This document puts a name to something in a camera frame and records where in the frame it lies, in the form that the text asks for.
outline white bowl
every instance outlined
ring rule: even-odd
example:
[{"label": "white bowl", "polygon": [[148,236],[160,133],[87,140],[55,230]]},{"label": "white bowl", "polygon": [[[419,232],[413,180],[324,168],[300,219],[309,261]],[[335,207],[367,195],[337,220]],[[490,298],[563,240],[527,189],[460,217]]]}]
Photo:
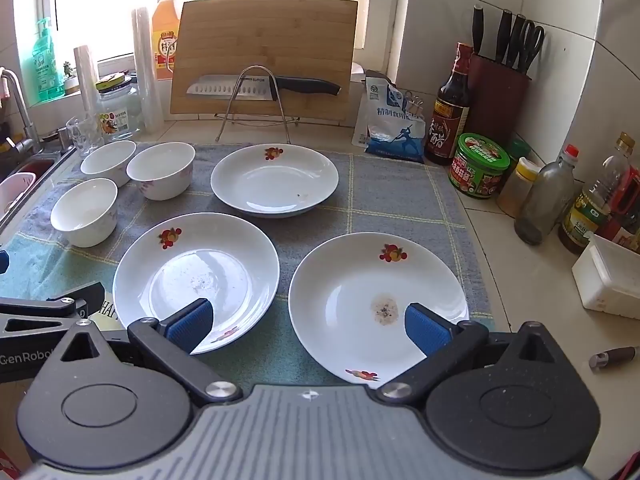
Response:
[{"label": "white bowl", "polygon": [[36,181],[35,173],[14,173],[0,182],[0,218],[9,212],[15,199]]},{"label": "white bowl", "polygon": [[468,319],[449,267],[424,247],[382,233],[321,244],[300,262],[289,288],[291,323],[311,357],[371,388],[424,359],[404,332],[404,311],[413,302],[452,323]]},{"label": "white bowl", "polygon": [[321,153],[292,144],[259,144],[223,158],[211,189],[225,204],[252,216],[299,215],[327,199],[338,170]]},{"label": "white bowl", "polygon": [[149,200],[169,200],[191,183],[196,150],[185,142],[164,142],[138,153],[127,174]]},{"label": "white bowl", "polygon": [[278,254],[253,224],[222,213],[192,213],[149,229],[113,277],[118,319],[165,319],[198,298],[213,306],[213,329],[192,352],[215,350],[267,311],[280,279]]},{"label": "white bowl", "polygon": [[116,186],[124,186],[129,181],[127,164],[136,152],[136,143],[132,140],[119,140],[105,144],[89,156],[80,165],[80,171],[92,178],[108,178]]},{"label": "white bowl", "polygon": [[94,178],[72,187],[53,206],[51,225],[76,247],[93,247],[116,228],[118,186]]}]

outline glass cup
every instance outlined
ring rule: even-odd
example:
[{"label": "glass cup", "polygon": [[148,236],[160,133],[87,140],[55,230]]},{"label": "glass cup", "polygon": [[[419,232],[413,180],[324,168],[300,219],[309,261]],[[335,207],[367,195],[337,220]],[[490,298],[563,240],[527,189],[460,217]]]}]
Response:
[{"label": "glass cup", "polygon": [[85,113],[72,117],[66,122],[66,128],[80,156],[87,156],[104,146],[95,115]]}]

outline can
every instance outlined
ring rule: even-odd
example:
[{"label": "can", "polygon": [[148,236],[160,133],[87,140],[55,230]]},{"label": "can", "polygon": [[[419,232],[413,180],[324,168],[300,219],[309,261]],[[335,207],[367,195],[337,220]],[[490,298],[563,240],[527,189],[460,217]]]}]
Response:
[{"label": "can", "polygon": [[491,139],[462,134],[449,168],[449,180],[464,194],[489,198],[510,162],[507,152]]}]

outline plate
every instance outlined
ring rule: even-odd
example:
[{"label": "plate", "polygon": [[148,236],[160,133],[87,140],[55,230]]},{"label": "plate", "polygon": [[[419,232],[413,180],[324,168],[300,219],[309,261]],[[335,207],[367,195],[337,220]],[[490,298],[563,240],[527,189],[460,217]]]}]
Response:
[{"label": "plate", "polygon": [[316,247],[289,287],[291,323],[311,357],[373,389],[424,359],[404,332],[413,302],[452,323],[468,319],[449,267],[424,247],[382,233],[338,236]]},{"label": "plate", "polygon": [[286,218],[326,200],[338,170],[321,153],[292,144],[258,144],[227,155],[211,174],[211,189],[249,215]]},{"label": "plate", "polygon": [[273,301],[280,263],[253,224],[222,213],[193,213],[149,229],[127,250],[113,278],[118,318],[164,319],[197,298],[213,306],[213,329],[193,354],[238,339]]}]

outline cutting board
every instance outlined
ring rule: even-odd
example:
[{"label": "cutting board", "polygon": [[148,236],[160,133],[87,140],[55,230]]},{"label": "cutting board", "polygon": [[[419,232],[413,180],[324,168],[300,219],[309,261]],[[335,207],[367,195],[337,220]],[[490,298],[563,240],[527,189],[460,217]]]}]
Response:
[{"label": "cutting board", "polygon": [[[224,113],[227,99],[187,95],[187,88],[201,75],[239,75],[258,64],[275,75],[325,79],[341,86],[337,96],[281,91],[286,116],[345,119],[357,11],[358,3],[351,0],[186,2],[180,19],[171,113]],[[250,73],[264,74],[261,70]],[[274,101],[235,101],[232,112],[280,115]]]}]

